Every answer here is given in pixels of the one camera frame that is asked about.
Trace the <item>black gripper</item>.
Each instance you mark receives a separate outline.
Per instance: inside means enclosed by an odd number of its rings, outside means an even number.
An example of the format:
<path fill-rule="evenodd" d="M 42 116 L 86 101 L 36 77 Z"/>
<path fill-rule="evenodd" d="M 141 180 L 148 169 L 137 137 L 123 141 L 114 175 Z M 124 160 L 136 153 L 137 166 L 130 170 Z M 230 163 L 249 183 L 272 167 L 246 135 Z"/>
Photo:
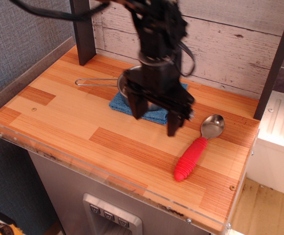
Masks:
<path fill-rule="evenodd" d="M 168 111 L 167 135 L 173 137 L 189 120 L 193 112 L 194 97 L 180 82 L 181 61 L 142 61 L 141 65 L 123 72 L 127 99 L 132 115 L 140 119 L 152 103 Z"/>

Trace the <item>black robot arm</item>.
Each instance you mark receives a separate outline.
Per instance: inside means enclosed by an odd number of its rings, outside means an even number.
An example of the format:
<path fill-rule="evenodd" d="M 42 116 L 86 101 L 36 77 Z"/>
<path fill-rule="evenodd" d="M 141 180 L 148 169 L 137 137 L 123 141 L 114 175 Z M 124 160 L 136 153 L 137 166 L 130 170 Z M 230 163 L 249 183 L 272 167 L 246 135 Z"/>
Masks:
<path fill-rule="evenodd" d="M 123 73 L 129 107 L 136 119 L 149 103 L 167 110 L 167 135 L 172 137 L 190 119 L 195 100 L 180 83 L 187 22 L 175 0 L 126 0 L 123 5 L 140 40 L 141 66 Z"/>

